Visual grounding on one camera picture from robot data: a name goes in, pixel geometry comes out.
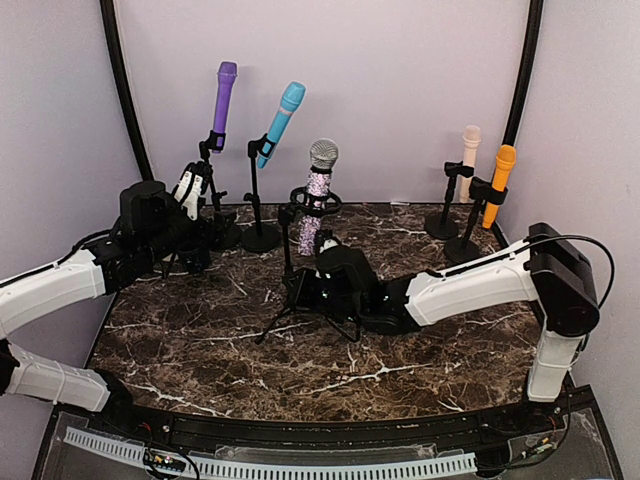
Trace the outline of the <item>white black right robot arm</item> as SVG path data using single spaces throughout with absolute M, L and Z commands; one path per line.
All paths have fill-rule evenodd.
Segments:
M 608 297 L 597 294 L 591 263 L 573 245 L 588 240 L 537 223 L 526 238 L 494 254 L 440 271 L 381 280 L 362 250 L 330 238 L 314 267 L 286 268 L 283 283 L 295 308 L 381 335 L 417 332 L 507 303 L 538 304 L 542 331 L 528 373 L 527 398 L 510 413 L 511 426 L 530 434 L 547 420 L 548 403 L 559 396 Z

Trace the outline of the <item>rhinestone silver-head microphone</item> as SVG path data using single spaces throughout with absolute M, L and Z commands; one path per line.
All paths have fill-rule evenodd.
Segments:
M 339 158 L 338 145 L 331 139 L 321 138 L 310 147 L 311 170 L 305 188 L 305 206 L 315 210 L 322 210 L 328 201 L 333 167 Z M 316 233 L 321 227 L 321 218 L 304 214 L 299 221 L 298 253 L 311 256 L 315 250 Z

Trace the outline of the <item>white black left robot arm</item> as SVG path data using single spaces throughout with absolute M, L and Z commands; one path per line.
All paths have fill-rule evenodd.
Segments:
M 124 400 L 129 392 L 112 374 L 36 355 L 9 337 L 66 306 L 129 287 L 167 257 L 176 256 L 189 273 L 207 269 L 236 215 L 202 215 L 202 183 L 187 176 L 175 192 L 159 181 L 136 183 L 120 193 L 113 227 L 84 237 L 56 262 L 2 281 L 2 393 L 101 412 L 120 436 L 140 429 L 140 412 Z

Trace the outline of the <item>black tripod shock-mount stand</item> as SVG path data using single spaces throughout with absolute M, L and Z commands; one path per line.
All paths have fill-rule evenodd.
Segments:
M 334 319 L 332 319 L 327 312 L 318 309 L 312 309 L 310 307 L 303 306 L 300 303 L 300 299 L 303 294 L 309 291 L 309 283 L 311 282 L 311 278 L 315 277 L 315 275 L 312 274 L 312 270 L 309 268 L 300 268 L 297 270 L 294 269 L 290 248 L 289 227 L 296 219 L 298 213 L 319 216 L 322 219 L 326 215 L 334 215 L 339 213 L 343 206 L 341 198 L 331 190 L 326 206 L 320 211 L 315 211 L 306 207 L 305 201 L 305 187 L 297 187 L 290 192 L 289 201 L 287 203 L 281 204 L 278 207 L 278 224 L 281 228 L 284 252 L 284 272 L 282 275 L 282 284 L 286 289 L 286 297 L 283 303 L 282 310 L 270 320 L 270 323 L 257 337 L 257 339 L 255 340 L 256 345 L 260 345 L 265 341 L 267 335 L 275 329 L 276 324 L 279 320 L 296 313 L 320 314 L 335 331 L 337 331 L 349 342 L 356 343 L 361 339 L 362 326 L 359 321 L 355 322 L 354 335 L 350 335 Z

